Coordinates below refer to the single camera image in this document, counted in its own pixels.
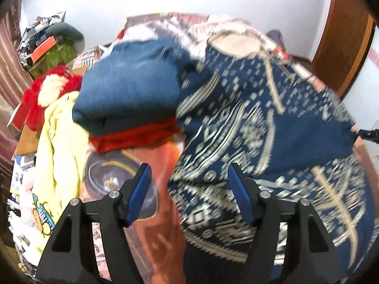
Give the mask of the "navy patterned hooded jacket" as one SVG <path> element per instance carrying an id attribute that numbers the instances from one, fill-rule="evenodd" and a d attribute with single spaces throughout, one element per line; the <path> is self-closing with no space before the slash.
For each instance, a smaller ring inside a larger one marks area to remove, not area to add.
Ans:
<path id="1" fill-rule="evenodd" d="M 353 121 L 330 89 L 316 89 L 260 41 L 226 31 L 204 55 L 174 45 L 182 152 L 168 188 L 186 241 L 187 283 L 240 283 L 256 227 L 242 217 L 228 169 L 275 198 L 313 204 L 352 274 L 369 248 L 374 200 L 353 152 Z"/>

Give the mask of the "yellow printed t-shirt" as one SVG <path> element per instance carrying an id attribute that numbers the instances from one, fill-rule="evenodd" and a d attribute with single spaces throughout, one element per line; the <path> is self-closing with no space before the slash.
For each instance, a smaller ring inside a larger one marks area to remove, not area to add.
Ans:
<path id="1" fill-rule="evenodd" d="M 44 111 L 26 204 L 26 215 L 32 220 L 28 239 L 37 260 L 64 209 L 71 199 L 80 196 L 84 184 L 89 134 L 72 120 L 78 96 L 78 91 L 64 94 Z"/>

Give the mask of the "printed bed cover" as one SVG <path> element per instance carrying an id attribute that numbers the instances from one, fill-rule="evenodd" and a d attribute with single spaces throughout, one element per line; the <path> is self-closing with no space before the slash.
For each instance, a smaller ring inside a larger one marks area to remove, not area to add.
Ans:
<path id="1" fill-rule="evenodd" d="M 174 13 L 131 17 L 100 60 L 108 57 L 114 46 L 120 43 L 162 38 L 177 40 L 189 52 L 190 57 L 200 59 L 204 55 L 208 38 L 226 31 L 245 34 L 260 41 L 264 50 L 282 61 L 290 62 L 299 75 L 309 80 L 316 89 L 327 88 L 311 72 L 293 61 L 288 53 L 271 51 L 266 33 L 254 29 L 249 22 L 242 19 L 210 22 L 202 15 Z M 168 188 L 174 168 L 184 151 L 184 141 L 184 132 L 179 128 L 178 133 L 155 144 L 121 149 L 131 168 L 136 168 L 143 162 L 152 168 L 152 181 L 139 217 L 125 230 L 138 268 L 148 283 L 187 283 L 184 276 L 186 241 L 180 228 L 179 210 Z M 356 138 L 353 152 L 362 166 L 359 156 L 364 151 L 360 140 Z M 367 253 L 377 236 L 378 219 L 375 216 Z"/>

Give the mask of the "brown wooden door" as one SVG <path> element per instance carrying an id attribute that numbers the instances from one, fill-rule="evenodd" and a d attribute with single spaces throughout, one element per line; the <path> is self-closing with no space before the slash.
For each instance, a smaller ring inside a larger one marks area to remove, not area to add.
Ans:
<path id="1" fill-rule="evenodd" d="M 343 98 L 360 72 L 374 36 L 374 20 L 360 0 L 331 0 L 312 60 L 316 76 Z"/>

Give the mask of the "purple grey backpack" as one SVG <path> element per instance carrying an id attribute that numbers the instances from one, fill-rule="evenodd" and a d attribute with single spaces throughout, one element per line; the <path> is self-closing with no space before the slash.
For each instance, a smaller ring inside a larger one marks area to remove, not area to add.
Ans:
<path id="1" fill-rule="evenodd" d="M 284 38 L 280 30 L 270 30 L 266 33 L 266 37 L 269 39 L 269 48 L 271 51 L 287 53 Z"/>

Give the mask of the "red box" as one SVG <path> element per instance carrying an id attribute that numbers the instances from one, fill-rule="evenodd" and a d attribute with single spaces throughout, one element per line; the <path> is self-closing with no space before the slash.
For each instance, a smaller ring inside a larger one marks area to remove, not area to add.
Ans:
<path id="1" fill-rule="evenodd" d="M 26 121 L 29 110 L 30 106 L 27 103 L 19 103 L 15 107 L 6 127 L 10 130 L 21 130 Z"/>

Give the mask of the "folded red garment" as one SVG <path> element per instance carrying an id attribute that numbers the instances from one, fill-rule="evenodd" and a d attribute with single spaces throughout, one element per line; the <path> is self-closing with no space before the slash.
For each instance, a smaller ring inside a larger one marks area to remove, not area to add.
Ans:
<path id="1" fill-rule="evenodd" d="M 117 149 L 155 144 L 178 132 L 179 127 L 175 118 L 170 117 L 159 122 L 148 123 L 101 137 L 90 136 L 89 142 L 98 153 L 103 154 Z"/>

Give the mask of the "red plush toy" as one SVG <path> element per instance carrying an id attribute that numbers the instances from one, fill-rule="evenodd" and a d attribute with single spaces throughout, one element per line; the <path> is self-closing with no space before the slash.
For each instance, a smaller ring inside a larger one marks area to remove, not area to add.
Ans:
<path id="1" fill-rule="evenodd" d="M 79 91 L 83 76 L 65 65 L 57 65 L 33 81 L 23 94 L 21 103 L 28 107 L 26 125 L 32 131 L 41 131 L 44 110 L 64 94 Z"/>

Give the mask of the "folded blue jeans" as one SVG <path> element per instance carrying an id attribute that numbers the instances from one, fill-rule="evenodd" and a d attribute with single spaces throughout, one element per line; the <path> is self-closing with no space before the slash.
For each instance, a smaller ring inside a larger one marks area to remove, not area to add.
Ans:
<path id="1" fill-rule="evenodd" d="M 124 42 L 85 72 L 72 119 L 93 137 L 175 117 L 196 61 L 172 38 Z"/>

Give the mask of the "striped pink curtain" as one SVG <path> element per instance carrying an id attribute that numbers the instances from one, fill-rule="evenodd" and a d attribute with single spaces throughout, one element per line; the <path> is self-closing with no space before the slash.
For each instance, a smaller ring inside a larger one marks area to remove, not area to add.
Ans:
<path id="1" fill-rule="evenodd" d="M 32 83 L 32 77 L 22 67 L 17 55 L 21 41 L 21 0 L 15 0 L 1 19 L 1 177 L 10 180 L 12 155 L 16 142 L 6 126 L 14 108 Z"/>

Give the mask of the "orange box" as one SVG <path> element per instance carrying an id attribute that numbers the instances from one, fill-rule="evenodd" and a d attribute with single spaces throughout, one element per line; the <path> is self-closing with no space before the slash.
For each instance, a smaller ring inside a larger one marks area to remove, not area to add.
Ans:
<path id="1" fill-rule="evenodd" d="M 41 58 L 45 53 L 47 53 L 52 47 L 57 44 L 57 41 L 54 36 L 50 36 L 47 38 L 41 45 L 39 45 L 34 52 L 32 52 L 30 58 L 32 62 L 36 62 L 39 58 Z"/>

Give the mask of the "grey pillow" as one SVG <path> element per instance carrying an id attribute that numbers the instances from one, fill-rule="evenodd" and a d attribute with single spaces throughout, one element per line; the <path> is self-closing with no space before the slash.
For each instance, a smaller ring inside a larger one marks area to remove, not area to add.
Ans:
<path id="1" fill-rule="evenodd" d="M 73 42 L 77 53 L 81 53 L 85 47 L 84 35 L 66 22 L 58 22 L 46 28 L 46 36 L 54 36 L 55 39 L 63 37 Z"/>

